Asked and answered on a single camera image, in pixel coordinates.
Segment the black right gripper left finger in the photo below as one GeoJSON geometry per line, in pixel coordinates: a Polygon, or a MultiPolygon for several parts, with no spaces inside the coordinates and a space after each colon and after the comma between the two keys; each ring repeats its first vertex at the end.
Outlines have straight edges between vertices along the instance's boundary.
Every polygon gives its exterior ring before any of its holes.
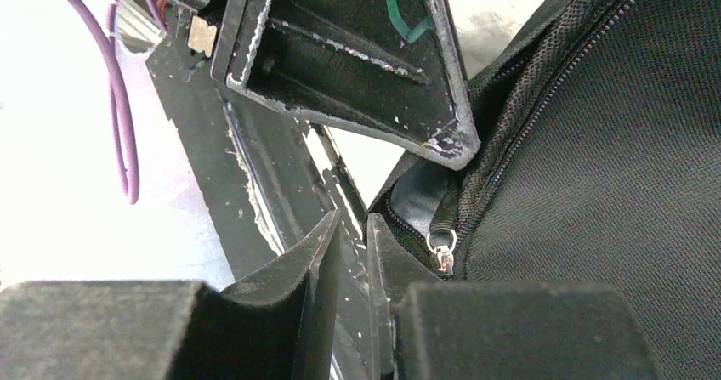
{"type": "Polygon", "coordinates": [[[1,293],[4,379],[327,379],[339,215],[216,291],[202,281],[28,281],[1,293]]]}

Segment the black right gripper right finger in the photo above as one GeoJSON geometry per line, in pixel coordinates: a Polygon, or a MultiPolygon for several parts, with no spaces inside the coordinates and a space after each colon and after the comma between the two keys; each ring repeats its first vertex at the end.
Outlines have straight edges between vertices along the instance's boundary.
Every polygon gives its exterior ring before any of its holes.
{"type": "Polygon", "coordinates": [[[366,224],[375,379],[657,379],[627,302],[607,286],[442,281],[366,224]]]}

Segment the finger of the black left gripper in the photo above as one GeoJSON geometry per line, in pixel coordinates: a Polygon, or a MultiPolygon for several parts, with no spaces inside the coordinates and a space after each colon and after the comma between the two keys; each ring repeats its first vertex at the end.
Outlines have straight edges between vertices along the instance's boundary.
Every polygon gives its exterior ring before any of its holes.
{"type": "Polygon", "coordinates": [[[447,0],[228,0],[211,75],[453,170],[480,148],[447,0]]]}

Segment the black student backpack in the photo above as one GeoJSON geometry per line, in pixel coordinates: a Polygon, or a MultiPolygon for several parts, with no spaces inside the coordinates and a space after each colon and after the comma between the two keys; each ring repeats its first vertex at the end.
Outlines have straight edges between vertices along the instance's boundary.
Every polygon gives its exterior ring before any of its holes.
{"type": "Polygon", "coordinates": [[[630,303],[666,379],[720,376],[720,0],[545,0],[468,84],[481,147],[401,157],[372,205],[451,279],[630,303]]]}

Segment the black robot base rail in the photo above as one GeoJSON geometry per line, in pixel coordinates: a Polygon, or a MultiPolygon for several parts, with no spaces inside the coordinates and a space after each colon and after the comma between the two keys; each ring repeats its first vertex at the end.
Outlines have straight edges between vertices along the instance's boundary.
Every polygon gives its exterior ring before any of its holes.
{"type": "Polygon", "coordinates": [[[234,280],[250,275],[338,211],[341,262],[334,379],[371,377],[365,208],[329,134],[216,88],[209,61],[173,36],[146,61],[178,130],[234,280]]]}

